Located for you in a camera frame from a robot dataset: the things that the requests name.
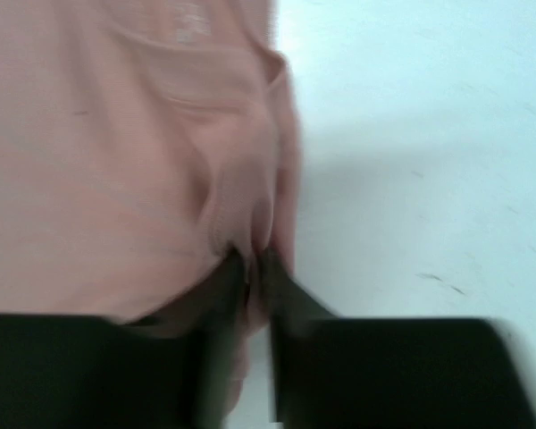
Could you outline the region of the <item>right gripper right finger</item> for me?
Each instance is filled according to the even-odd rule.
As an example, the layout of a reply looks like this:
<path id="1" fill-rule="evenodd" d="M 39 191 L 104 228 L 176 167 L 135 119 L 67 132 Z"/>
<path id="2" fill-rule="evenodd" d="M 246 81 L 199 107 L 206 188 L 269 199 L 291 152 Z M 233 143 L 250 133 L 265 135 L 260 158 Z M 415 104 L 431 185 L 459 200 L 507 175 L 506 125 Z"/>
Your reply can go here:
<path id="1" fill-rule="evenodd" d="M 282 427 L 536 428 L 531 396 L 492 321 L 337 315 L 271 249 L 259 273 Z"/>

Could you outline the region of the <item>pink t shirt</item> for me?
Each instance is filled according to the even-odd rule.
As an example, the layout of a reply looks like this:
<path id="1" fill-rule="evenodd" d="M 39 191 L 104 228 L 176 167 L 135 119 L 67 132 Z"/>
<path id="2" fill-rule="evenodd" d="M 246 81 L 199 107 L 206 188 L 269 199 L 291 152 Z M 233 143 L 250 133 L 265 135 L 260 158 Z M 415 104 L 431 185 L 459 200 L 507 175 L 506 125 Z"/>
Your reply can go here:
<path id="1" fill-rule="evenodd" d="M 0 313 L 131 321 L 235 248 L 294 260 L 270 1 L 0 1 Z"/>

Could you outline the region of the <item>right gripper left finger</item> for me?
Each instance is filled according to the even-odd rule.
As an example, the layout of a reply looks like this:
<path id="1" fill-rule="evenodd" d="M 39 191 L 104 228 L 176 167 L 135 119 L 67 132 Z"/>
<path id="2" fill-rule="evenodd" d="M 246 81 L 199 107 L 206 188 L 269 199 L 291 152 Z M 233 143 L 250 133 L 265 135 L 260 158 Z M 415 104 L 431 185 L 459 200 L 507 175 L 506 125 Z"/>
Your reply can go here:
<path id="1" fill-rule="evenodd" d="M 245 266 L 236 252 L 132 324 L 0 314 L 0 428 L 220 428 Z"/>

